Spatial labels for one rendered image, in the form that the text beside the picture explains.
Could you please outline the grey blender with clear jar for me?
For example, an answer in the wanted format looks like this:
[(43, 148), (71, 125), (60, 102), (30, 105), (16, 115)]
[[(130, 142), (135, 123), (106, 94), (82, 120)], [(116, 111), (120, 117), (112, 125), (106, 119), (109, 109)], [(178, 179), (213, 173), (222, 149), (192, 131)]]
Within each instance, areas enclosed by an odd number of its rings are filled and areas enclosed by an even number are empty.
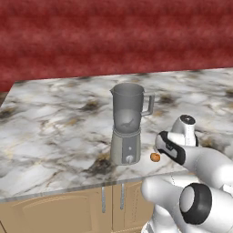
[(111, 92), (113, 97), (113, 134), (110, 158), (118, 166), (136, 164), (141, 155), (141, 118), (153, 113), (155, 95)]

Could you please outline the grey blender lid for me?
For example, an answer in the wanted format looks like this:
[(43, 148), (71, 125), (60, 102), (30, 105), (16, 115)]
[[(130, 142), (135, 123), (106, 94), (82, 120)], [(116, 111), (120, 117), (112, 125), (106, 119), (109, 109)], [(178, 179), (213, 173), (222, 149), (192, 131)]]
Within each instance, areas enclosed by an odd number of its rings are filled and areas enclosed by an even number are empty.
[(115, 85), (111, 92), (118, 92), (118, 93), (142, 93), (144, 91), (144, 87), (135, 83), (120, 83)]

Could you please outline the narrow beige cupboard door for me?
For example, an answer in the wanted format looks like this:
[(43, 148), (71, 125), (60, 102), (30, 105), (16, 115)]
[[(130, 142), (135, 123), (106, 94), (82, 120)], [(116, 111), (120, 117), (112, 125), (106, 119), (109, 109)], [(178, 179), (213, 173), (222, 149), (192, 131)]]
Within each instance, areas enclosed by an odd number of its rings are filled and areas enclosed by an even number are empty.
[(121, 184), (112, 187), (112, 232), (140, 233), (150, 220), (154, 205), (141, 194), (141, 181), (125, 183), (125, 205), (120, 209)]

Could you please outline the wide beige cupboard door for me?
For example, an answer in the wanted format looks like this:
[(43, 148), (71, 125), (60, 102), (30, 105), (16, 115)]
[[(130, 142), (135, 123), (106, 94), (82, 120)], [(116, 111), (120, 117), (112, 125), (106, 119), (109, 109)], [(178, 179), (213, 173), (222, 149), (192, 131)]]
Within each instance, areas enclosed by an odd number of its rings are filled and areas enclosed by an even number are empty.
[(0, 204), (0, 233), (110, 233), (112, 187), (101, 187)]

